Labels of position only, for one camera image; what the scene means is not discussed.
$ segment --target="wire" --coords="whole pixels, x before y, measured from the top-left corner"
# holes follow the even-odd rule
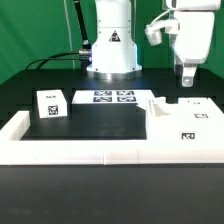
[[[164,13],[162,13],[161,15],[159,15],[158,17],[156,17],[152,22],[151,24],[155,23],[157,20],[159,20],[160,18],[162,18],[163,16],[165,16],[166,14],[168,14],[171,10],[167,10],[165,11]]]
[[[26,66],[25,70],[28,70],[31,65],[33,65],[37,62],[46,61],[46,60],[47,60],[47,62],[48,61],[69,61],[69,60],[70,61],[71,60],[73,60],[73,61],[89,61],[87,58],[86,59],[84,59],[84,58],[45,58],[45,59],[38,59],[38,60],[31,62],[30,64],[28,64]]]
[[[70,52],[65,52],[65,53],[60,53],[60,54],[55,54],[55,55],[52,55],[51,57],[49,58],[59,58],[59,57],[63,57],[63,56],[68,56],[68,55],[75,55],[75,54],[79,54],[78,51],[70,51]],[[38,66],[36,69],[40,69],[43,65],[45,65],[49,60],[48,59],[45,59],[43,60]]]
[[[70,50],[73,51],[72,32],[71,32],[71,25],[70,25],[70,19],[69,19],[69,14],[68,14],[67,0],[64,0],[64,9],[65,9],[65,18],[66,18],[67,28],[68,28],[68,38],[69,38]]]

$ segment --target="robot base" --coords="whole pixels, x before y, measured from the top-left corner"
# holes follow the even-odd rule
[[[97,71],[87,71],[87,76],[90,78],[104,80],[127,80],[139,78],[142,75],[142,70],[135,70],[127,73],[102,73]]]

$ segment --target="black surface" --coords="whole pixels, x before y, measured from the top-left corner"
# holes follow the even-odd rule
[[[222,224],[220,168],[7,167],[4,224]]]
[[[46,120],[42,123],[37,119],[36,90],[55,88],[62,89],[68,102],[72,101],[77,89],[152,89],[156,96],[166,96],[170,103],[179,96],[211,97],[224,110],[224,81],[207,70],[198,70],[192,88],[182,88],[179,78],[170,69],[147,69],[142,78],[121,82],[88,79],[80,71],[31,70],[18,73],[0,86],[0,125],[3,126],[19,109],[29,109],[35,127],[33,133],[37,134],[43,127],[50,128],[61,122],[67,136],[70,132],[66,123],[69,120],[55,119],[54,122]],[[126,126],[128,128],[133,127],[135,122],[140,124],[144,118],[144,113],[136,111],[134,105],[115,108],[110,105],[76,105],[70,108],[76,115],[74,124],[78,126],[77,131],[81,130],[82,124],[85,128],[69,138],[129,137],[121,131],[116,136],[110,129],[101,129],[105,128],[102,123],[97,123],[97,126],[96,121],[92,120],[96,117],[105,121],[104,113],[114,112],[116,108],[122,113],[128,110],[129,116],[134,117],[133,123]],[[82,121],[90,111],[89,121]],[[120,119],[122,113],[117,112],[115,118]],[[100,128],[97,134],[93,134],[91,125]],[[135,128],[137,131],[132,132],[132,135],[142,137],[144,133],[141,125]],[[223,189],[223,164],[1,166],[0,222],[222,224]]]

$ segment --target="white cube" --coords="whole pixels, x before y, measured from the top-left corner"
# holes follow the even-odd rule
[[[37,91],[40,118],[67,116],[67,102],[61,90]]]

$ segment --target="black table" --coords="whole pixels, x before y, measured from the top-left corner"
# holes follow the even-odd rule
[[[48,119],[46,123],[39,121],[36,91],[59,88],[67,102],[71,102],[76,90],[151,89],[155,96],[166,96],[170,103],[178,97],[211,97],[223,111],[224,81],[204,69],[198,70],[195,78],[192,88],[183,88],[171,69],[145,69],[142,78],[119,82],[88,79],[79,70],[21,71],[0,86],[0,127],[24,109],[31,111],[31,128],[24,140],[144,139],[145,115],[133,104],[75,108],[68,105],[70,121],[79,116],[86,119],[90,111],[93,115],[88,118],[92,127],[77,119],[79,132],[72,129],[73,134],[67,135],[72,127],[69,120],[54,119],[54,124]],[[126,111],[129,117],[123,118]],[[103,128],[102,123],[92,120],[97,112],[103,123],[108,122],[105,112],[112,121],[123,118],[123,127],[117,123],[115,129],[105,126],[105,132],[98,130]],[[51,125],[62,125],[66,134],[40,134],[41,128]],[[223,164],[1,166],[0,220],[4,224],[221,224],[223,168]]]
[[[39,119],[37,90],[61,89],[68,117]],[[145,139],[145,113],[135,104],[72,105],[76,90],[150,89],[166,96],[211,97],[224,110],[224,80],[208,70],[198,70],[192,88],[183,88],[172,69],[145,69],[141,78],[126,81],[90,79],[81,70],[28,70],[0,86],[0,128],[18,110],[31,112],[31,127],[23,140]]]

